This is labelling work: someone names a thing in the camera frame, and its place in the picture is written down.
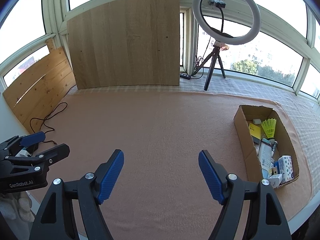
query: light pine board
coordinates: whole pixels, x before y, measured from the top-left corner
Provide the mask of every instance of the light pine board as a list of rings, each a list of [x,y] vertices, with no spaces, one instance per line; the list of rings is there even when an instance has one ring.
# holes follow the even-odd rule
[[[40,129],[42,121],[76,84],[63,48],[51,50],[41,60],[24,71],[4,91],[3,95],[12,112],[29,133]]]
[[[179,85],[179,0],[116,0],[67,23],[78,89]]]

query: blue gripper pad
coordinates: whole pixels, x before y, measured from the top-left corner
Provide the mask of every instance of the blue gripper pad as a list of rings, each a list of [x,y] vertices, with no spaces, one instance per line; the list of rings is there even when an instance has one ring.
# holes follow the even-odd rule
[[[100,191],[97,197],[98,204],[101,205],[104,200],[110,197],[113,187],[119,177],[120,171],[124,164],[124,154],[119,151],[113,163],[110,165],[107,173],[103,177],[100,184]]]
[[[216,172],[209,163],[208,158],[204,155],[202,151],[199,153],[198,161],[199,167],[202,171],[205,182],[209,187],[213,199],[217,200],[221,205],[224,202],[225,197],[222,193],[222,183],[219,177],[217,176]]]
[[[44,140],[45,140],[44,132],[37,132],[37,133],[30,134],[23,137],[20,141],[20,146],[27,148],[36,143],[43,142]]]

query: checkered cloth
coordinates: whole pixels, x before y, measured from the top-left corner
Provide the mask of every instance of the checkered cloth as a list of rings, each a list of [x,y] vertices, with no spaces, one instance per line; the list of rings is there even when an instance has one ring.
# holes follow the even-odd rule
[[[179,86],[117,86],[77,90],[69,94],[92,93],[93,91],[169,91],[205,92],[269,99],[280,103],[297,130],[303,152],[307,158],[312,177],[312,196],[320,190],[320,107],[316,103],[298,97],[289,91],[257,82],[212,76],[208,91],[204,91],[205,78],[180,79]]]

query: cardboard box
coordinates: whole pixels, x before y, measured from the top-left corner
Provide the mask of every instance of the cardboard box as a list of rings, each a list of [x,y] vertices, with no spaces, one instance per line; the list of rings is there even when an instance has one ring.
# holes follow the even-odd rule
[[[235,127],[240,140],[245,167],[247,170],[248,181],[259,182],[263,179],[261,164],[258,159],[256,149],[254,148],[248,123],[252,122],[253,119],[261,119],[261,121],[263,122],[264,120],[269,118],[275,118],[277,120],[274,138],[278,142],[278,145],[277,151],[273,155],[274,160],[277,161],[278,158],[283,155],[290,155],[292,159],[293,180],[281,184],[280,187],[282,187],[298,179],[299,165],[288,132],[286,131],[276,111],[265,106],[240,105],[235,117],[233,118],[233,121],[235,123]]]

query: silver bolt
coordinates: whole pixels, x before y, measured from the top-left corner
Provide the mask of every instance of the silver bolt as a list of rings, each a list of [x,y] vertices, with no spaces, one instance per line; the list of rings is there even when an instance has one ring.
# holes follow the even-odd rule
[[[53,181],[53,184],[54,184],[54,185],[58,185],[58,184],[60,184],[60,182],[61,182],[61,179],[55,179],[55,180]]]
[[[232,180],[236,180],[238,177],[237,177],[236,174],[231,173],[231,174],[228,175],[228,178],[232,179]]]
[[[263,179],[261,182],[263,185],[266,185],[266,186],[269,185],[269,180],[267,180],[267,179]]]
[[[92,172],[87,173],[87,174],[85,175],[85,178],[86,178],[86,179],[92,179],[93,177],[94,177],[94,174],[93,174]]]

